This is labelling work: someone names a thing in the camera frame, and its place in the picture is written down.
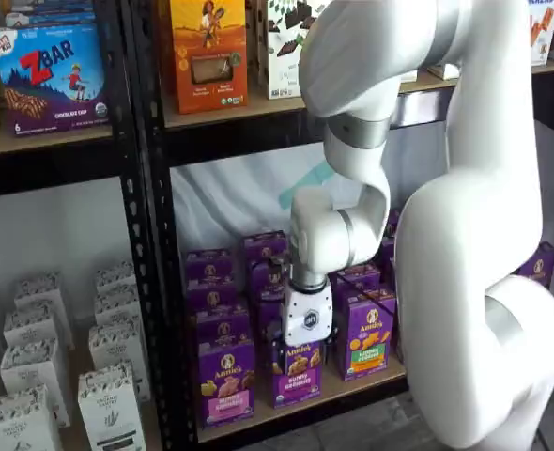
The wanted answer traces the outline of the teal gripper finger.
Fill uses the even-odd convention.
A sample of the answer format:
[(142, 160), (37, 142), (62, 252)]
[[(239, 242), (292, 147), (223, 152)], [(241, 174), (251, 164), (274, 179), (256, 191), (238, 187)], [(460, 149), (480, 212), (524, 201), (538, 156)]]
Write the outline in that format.
[(283, 338), (280, 321), (273, 321), (269, 325), (269, 347), (271, 349), (272, 372), (274, 375), (284, 375), (286, 344)]
[(322, 343), (323, 362), (328, 362), (332, 357), (332, 355), (335, 353), (335, 349), (337, 348), (336, 343), (337, 343), (338, 335), (339, 335), (339, 327), (332, 326), (330, 334), (328, 335), (327, 338), (323, 340), (323, 343)]

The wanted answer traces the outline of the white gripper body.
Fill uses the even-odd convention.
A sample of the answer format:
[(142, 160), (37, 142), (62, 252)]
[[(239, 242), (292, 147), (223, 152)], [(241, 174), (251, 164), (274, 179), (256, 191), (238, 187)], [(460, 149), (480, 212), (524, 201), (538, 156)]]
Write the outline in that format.
[(327, 339), (332, 332), (333, 303), (331, 283), (318, 290), (299, 290), (285, 286), (283, 339), (288, 347)]

